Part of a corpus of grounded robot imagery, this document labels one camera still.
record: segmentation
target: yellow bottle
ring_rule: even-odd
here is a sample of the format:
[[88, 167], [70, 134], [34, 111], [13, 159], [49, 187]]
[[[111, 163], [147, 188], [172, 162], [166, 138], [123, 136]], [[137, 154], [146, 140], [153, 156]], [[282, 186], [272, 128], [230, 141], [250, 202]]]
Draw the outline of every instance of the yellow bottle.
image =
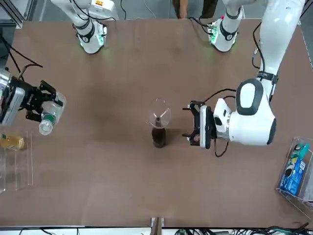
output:
[[4, 149], [21, 150], [24, 148], [24, 139], [19, 136], [1, 134], [0, 145]]

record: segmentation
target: bottle cap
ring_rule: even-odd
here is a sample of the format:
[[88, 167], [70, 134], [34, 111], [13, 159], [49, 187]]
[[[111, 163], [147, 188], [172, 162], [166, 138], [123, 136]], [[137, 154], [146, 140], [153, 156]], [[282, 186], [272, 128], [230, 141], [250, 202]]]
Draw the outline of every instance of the bottle cap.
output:
[[52, 132], [53, 129], [53, 124], [50, 120], [48, 119], [44, 119], [41, 121], [41, 123], [39, 124], [39, 133], [47, 136]]

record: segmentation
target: metal frame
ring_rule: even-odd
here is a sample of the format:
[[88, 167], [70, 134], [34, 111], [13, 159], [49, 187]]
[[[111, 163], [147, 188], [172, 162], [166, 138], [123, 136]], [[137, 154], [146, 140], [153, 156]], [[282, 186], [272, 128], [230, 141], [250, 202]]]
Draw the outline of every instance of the metal frame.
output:
[[16, 24], [17, 28], [22, 28], [23, 22], [28, 20], [28, 15], [33, 4], [33, 0], [28, 0], [25, 12], [22, 14], [11, 0], [0, 0], [0, 7], [2, 7], [8, 16], [12, 19], [12, 23]]

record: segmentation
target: blue package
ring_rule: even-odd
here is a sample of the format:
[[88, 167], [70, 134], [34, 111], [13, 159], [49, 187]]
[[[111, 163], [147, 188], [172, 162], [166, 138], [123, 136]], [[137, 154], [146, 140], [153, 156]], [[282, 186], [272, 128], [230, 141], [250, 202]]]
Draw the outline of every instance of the blue package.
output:
[[302, 176], [305, 169], [305, 162], [299, 157], [290, 158], [285, 173], [280, 182], [280, 188], [292, 195], [297, 195]]

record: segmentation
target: clear acrylic holder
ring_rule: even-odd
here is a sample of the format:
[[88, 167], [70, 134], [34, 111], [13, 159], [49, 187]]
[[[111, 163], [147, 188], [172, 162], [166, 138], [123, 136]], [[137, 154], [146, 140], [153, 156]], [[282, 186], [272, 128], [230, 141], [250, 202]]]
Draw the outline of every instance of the clear acrylic holder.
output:
[[33, 131], [13, 131], [3, 129], [7, 136], [24, 138], [22, 150], [0, 147], [0, 194], [4, 191], [20, 190], [33, 185]]
[[[280, 189], [280, 182], [281, 182], [283, 175], [285, 174], [288, 160], [291, 157], [293, 149], [298, 143], [308, 143], [310, 145], [310, 149], [303, 158], [303, 161], [305, 162], [306, 167], [304, 170], [304, 174], [303, 174], [298, 192], [296, 195], [292, 195], [291, 193]], [[313, 167], [313, 160], [312, 160], [313, 152], [311, 151], [311, 148], [313, 148], [313, 140], [303, 138], [303, 137], [293, 138], [285, 164], [283, 166], [283, 169], [279, 177], [279, 181], [276, 186], [276, 191], [278, 191], [284, 198], [286, 198], [291, 204], [293, 204], [297, 209], [299, 209], [310, 220], [313, 219], [313, 197], [312, 197], [312, 200], [305, 200], [304, 196], [305, 196], [305, 192], [306, 192], [308, 185], [312, 185], [313, 187], [313, 177], [311, 179], [311, 173], [312, 173], [312, 167]]]

